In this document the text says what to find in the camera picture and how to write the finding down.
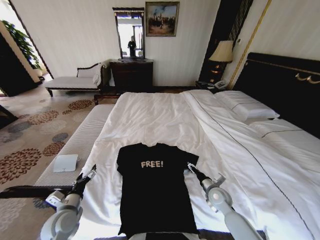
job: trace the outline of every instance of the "t-shirt sleeve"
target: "t-shirt sleeve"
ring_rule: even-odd
[[[116,163],[118,164],[118,168],[117,168],[117,171],[123,175],[124,174],[124,164],[123,164],[123,161],[126,159],[126,148],[125,147],[122,147],[120,148],[119,150],[119,153],[118,153],[118,158],[116,160]]]
[[[197,164],[198,158],[199,156],[194,155],[192,153],[186,152],[186,151],[182,151],[181,149],[179,149],[178,147],[176,147],[176,152],[177,152],[177,157],[182,160],[182,164],[184,168],[188,167],[188,162],[192,163],[193,165]]]

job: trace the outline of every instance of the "white upholstered bench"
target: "white upholstered bench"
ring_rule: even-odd
[[[86,116],[58,155],[78,154],[75,171],[53,172],[55,159],[44,170],[34,186],[71,186],[85,165],[91,149],[104,127],[114,104],[95,106]]]
[[[90,67],[78,67],[76,76],[61,76],[44,82],[43,86],[53,97],[52,90],[67,91],[103,91],[109,85],[111,70],[109,60],[96,63]]]

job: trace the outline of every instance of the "green plant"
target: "green plant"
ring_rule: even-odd
[[[32,50],[32,46],[27,41],[29,38],[27,35],[25,35],[23,32],[15,29],[15,25],[12,23],[2,20],[3,24],[5,25],[6,29],[9,31],[11,36],[13,37],[14,41],[22,51],[25,58],[28,60],[30,65],[33,69],[39,69],[39,59],[37,56],[34,55],[34,51]]]

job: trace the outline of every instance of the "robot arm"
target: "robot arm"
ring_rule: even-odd
[[[83,212],[80,202],[86,184],[96,175],[96,169],[94,165],[84,177],[81,173],[66,195],[56,190],[46,198],[47,203],[56,207],[56,213],[43,225],[40,234],[42,240],[67,240],[76,234]]]
[[[221,176],[216,182],[200,172],[195,165],[188,162],[188,168],[196,174],[206,196],[206,202],[215,211],[221,211],[224,222],[235,240],[262,240],[254,227],[245,217],[232,208],[230,194],[219,186],[225,181]]]

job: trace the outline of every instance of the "lampshade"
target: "lampshade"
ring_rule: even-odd
[[[220,41],[218,47],[209,58],[209,60],[215,62],[231,63],[233,44],[234,41]]]

